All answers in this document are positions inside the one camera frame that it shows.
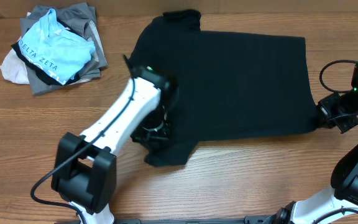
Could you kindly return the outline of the black t-shirt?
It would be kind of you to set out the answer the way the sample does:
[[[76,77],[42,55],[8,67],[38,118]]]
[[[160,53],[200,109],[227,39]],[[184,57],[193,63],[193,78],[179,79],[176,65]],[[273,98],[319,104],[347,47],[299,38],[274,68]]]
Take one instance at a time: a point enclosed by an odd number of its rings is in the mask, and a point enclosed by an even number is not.
[[[316,106],[302,37],[201,30],[196,10],[166,12],[141,33],[134,66],[178,81],[171,135],[144,143],[146,163],[179,166],[201,141],[304,134]]]

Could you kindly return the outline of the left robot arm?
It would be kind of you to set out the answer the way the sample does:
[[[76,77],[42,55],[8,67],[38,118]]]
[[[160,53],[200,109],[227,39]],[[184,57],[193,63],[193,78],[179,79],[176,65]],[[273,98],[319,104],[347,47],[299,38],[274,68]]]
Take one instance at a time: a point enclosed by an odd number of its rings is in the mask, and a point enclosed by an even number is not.
[[[164,141],[170,133],[165,115],[178,93],[176,78],[151,67],[129,71],[131,79],[107,112],[58,144],[52,189],[76,210],[79,223],[114,223],[109,201],[117,184],[117,155],[132,133],[140,141]]]

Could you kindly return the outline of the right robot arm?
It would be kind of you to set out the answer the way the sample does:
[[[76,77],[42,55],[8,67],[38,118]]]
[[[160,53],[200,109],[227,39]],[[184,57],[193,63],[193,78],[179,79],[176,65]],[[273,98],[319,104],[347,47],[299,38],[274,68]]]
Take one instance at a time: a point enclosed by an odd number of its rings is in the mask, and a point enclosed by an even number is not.
[[[336,91],[318,102],[318,127],[342,133],[358,125],[358,61],[353,61],[351,90]],[[329,187],[306,200],[291,202],[265,223],[332,223],[358,214],[358,145],[335,166]]]

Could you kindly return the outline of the light blue folded t-shirt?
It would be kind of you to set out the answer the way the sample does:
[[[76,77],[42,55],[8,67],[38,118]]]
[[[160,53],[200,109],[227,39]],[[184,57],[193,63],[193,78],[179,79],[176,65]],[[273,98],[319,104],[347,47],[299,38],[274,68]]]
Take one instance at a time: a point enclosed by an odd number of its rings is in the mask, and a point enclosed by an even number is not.
[[[40,72],[48,85],[68,85],[79,80],[78,72],[92,59],[96,47],[58,22],[49,9],[18,41],[17,46],[29,67]]]

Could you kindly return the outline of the grey folded garment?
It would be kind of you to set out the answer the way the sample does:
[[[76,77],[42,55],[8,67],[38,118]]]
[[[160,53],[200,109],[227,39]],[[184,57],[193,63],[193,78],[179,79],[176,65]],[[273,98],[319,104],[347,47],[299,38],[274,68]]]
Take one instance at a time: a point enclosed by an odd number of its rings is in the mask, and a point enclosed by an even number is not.
[[[25,18],[20,19],[21,37],[32,27],[42,16],[44,16],[52,6],[35,6],[33,11]],[[72,6],[55,9],[57,19],[73,30],[84,39],[92,40],[96,51],[92,54],[92,59],[79,71],[80,80],[74,84],[84,83],[101,77],[101,68],[108,65],[104,55],[103,46],[96,26],[96,10],[86,2],[74,4]],[[55,91],[62,86],[48,85],[41,81],[29,67],[26,66],[29,85],[34,96],[43,95]]]

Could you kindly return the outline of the black folded garment in pile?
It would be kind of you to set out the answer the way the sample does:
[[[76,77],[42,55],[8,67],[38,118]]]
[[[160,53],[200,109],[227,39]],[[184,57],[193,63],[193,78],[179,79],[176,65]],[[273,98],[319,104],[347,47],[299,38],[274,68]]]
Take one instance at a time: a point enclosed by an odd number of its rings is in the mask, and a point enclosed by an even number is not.
[[[45,73],[38,65],[36,65],[34,63],[31,63],[29,60],[27,60],[21,54],[18,42],[12,44],[11,47],[12,47],[13,51],[15,51],[16,55],[18,56],[18,58],[20,60],[22,60],[27,67],[29,67],[31,70],[33,70],[35,72],[35,75],[37,76],[38,79],[40,79],[41,81],[43,81],[47,85],[65,86],[65,85],[73,84],[73,83],[78,82],[80,80],[79,74],[76,73],[74,75],[73,79],[70,78],[65,83],[60,82],[57,79],[55,79],[55,78],[51,77],[50,75],[48,75],[47,73]]]

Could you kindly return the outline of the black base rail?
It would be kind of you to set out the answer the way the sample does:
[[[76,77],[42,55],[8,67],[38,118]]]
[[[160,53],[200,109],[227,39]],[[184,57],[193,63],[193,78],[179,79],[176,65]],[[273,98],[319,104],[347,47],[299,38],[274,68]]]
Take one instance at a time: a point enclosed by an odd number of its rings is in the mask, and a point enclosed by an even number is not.
[[[114,224],[263,224],[269,223],[270,216],[256,215],[244,218],[187,219],[187,220],[140,220],[117,219]]]

